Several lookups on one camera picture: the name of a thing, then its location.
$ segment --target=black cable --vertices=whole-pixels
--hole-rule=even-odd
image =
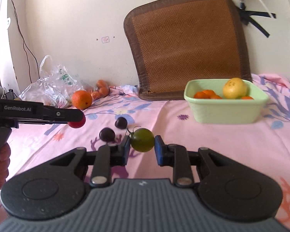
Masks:
[[[25,51],[25,53],[26,53],[27,62],[28,62],[28,66],[29,66],[29,77],[30,77],[30,82],[32,83],[32,80],[31,80],[31,74],[30,74],[29,58],[28,58],[28,53],[27,53],[27,51],[26,51],[26,49],[25,49],[25,46],[26,46],[26,48],[29,50],[29,52],[31,53],[31,55],[34,57],[34,59],[35,59],[35,61],[36,61],[36,67],[37,67],[37,69],[38,69],[38,76],[39,76],[39,79],[40,79],[38,61],[36,60],[35,55],[33,55],[33,53],[32,53],[31,50],[28,48],[28,46],[27,46],[27,44],[26,44],[26,42],[25,42],[25,38],[23,37],[22,32],[20,31],[19,22],[18,22],[18,16],[17,16],[17,13],[16,13],[15,4],[14,4],[13,0],[11,0],[11,2],[12,2],[12,5],[13,5],[13,8],[14,8],[14,14],[15,14],[15,18],[16,18],[17,28],[18,28],[19,34],[20,34],[20,36],[22,37],[22,40],[23,40],[22,47],[24,48],[24,51]]]

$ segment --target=orange flower print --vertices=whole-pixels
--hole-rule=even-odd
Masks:
[[[55,134],[55,136],[53,137],[53,140],[55,140],[55,141],[60,141],[60,140],[63,139],[63,137],[64,137],[64,134],[63,134],[63,133],[57,133],[57,134]]]
[[[290,227],[290,185],[282,177],[281,181],[283,182],[281,184],[283,199],[280,208],[284,210],[285,215],[278,220],[285,226]]]

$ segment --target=green plastic basket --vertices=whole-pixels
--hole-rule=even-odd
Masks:
[[[198,79],[186,85],[184,98],[199,123],[211,124],[249,124],[256,121],[268,95],[253,83],[244,80],[248,85],[248,95],[254,100],[232,99],[194,99],[198,91],[213,90],[223,97],[222,89],[229,79]]]

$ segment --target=orange fruit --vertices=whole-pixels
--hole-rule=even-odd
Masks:
[[[78,90],[72,95],[72,104],[77,109],[85,110],[92,104],[91,94],[85,90]]]
[[[91,92],[91,97],[92,97],[92,100],[95,101],[95,100],[101,98],[101,93],[99,93],[97,90],[96,91],[92,91]]]
[[[99,89],[99,93],[100,93],[103,97],[105,97],[105,96],[107,96],[107,95],[109,94],[109,89],[108,89],[107,87],[101,87],[101,88]]]
[[[108,87],[107,83],[104,80],[102,80],[102,79],[98,80],[96,85],[97,85],[97,87],[99,89],[102,88],[102,87]]]
[[[222,97],[218,96],[218,95],[213,95],[210,97],[210,99],[222,99]]]
[[[222,92],[226,99],[238,99],[246,96],[247,85],[240,78],[233,78],[226,82]]]
[[[194,95],[194,98],[195,99],[209,99],[209,96],[206,93],[199,91]]]
[[[245,96],[245,97],[242,97],[241,99],[254,99],[254,98],[252,98],[250,96]]]
[[[216,95],[216,93],[213,90],[204,90],[205,94],[207,94],[209,97]]]

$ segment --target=clear plastic bag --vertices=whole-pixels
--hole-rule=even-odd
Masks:
[[[66,108],[71,106],[71,97],[77,90],[97,90],[97,88],[73,79],[63,65],[53,66],[48,73],[44,63],[49,55],[45,56],[40,65],[41,78],[30,84],[19,96],[24,101],[41,102],[44,105]]]

